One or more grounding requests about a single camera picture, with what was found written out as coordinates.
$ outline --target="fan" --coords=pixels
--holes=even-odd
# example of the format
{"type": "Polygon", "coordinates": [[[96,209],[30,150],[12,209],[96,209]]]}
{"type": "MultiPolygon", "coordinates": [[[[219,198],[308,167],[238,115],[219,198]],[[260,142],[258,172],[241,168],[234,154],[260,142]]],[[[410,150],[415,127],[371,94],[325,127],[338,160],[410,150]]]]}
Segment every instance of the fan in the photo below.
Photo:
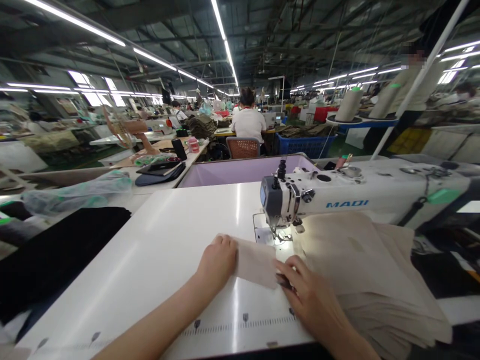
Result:
{"type": "Polygon", "coordinates": [[[112,108],[112,114],[110,114],[105,105],[103,105],[103,114],[105,115],[108,128],[118,139],[122,148],[133,149],[136,144],[133,136],[141,140],[144,149],[130,157],[132,162],[143,155],[160,154],[160,151],[152,147],[152,144],[150,144],[150,141],[145,135],[145,133],[149,131],[145,121],[128,120],[125,115],[116,112],[114,108],[112,108]]]}

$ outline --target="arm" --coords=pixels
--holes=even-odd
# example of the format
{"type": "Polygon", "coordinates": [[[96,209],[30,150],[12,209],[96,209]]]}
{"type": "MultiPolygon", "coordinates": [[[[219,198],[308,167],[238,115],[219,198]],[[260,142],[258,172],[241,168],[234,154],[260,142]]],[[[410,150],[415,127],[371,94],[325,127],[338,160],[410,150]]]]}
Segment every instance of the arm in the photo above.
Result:
{"type": "Polygon", "coordinates": [[[335,360],[380,360],[375,350],[350,324],[328,282],[311,272],[296,255],[276,261],[293,290],[283,288],[295,315],[335,360]]]}
{"type": "Polygon", "coordinates": [[[217,235],[186,284],[92,360],[158,360],[223,289],[234,272],[236,251],[234,240],[217,235]]]}

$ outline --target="face mask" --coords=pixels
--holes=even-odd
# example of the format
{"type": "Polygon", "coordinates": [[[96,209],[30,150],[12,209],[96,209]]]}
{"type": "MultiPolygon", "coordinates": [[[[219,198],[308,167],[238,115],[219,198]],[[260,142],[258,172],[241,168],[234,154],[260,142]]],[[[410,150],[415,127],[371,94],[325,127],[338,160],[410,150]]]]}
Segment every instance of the face mask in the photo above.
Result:
{"type": "Polygon", "coordinates": [[[470,94],[468,92],[461,92],[458,94],[459,101],[466,101],[470,99],[470,94]]]}

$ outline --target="green tag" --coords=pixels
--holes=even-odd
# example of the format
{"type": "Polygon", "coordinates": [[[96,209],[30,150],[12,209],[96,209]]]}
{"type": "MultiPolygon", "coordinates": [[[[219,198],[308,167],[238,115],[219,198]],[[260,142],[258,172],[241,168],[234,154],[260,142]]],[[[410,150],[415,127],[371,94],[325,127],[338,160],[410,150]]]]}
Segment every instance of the green tag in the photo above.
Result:
{"type": "Polygon", "coordinates": [[[441,189],[437,192],[430,194],[427,197],[428,203],[432,205],[438,204],[449,204],[458,198],[462,192],[460,190],[452,190],[452,189],[441,189]]]}

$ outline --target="pink container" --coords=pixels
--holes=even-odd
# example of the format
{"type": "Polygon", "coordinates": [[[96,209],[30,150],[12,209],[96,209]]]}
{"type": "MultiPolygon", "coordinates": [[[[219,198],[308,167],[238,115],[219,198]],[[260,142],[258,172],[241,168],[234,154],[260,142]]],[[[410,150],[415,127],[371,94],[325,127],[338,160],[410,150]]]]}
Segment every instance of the pink container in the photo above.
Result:
{"type": "Polygon", "coordinates": [[[200,152],[200,145],[199,141],[195,136],[192,136],[188,139],[188,147],[192,153],[199,153],[200,152]]]}

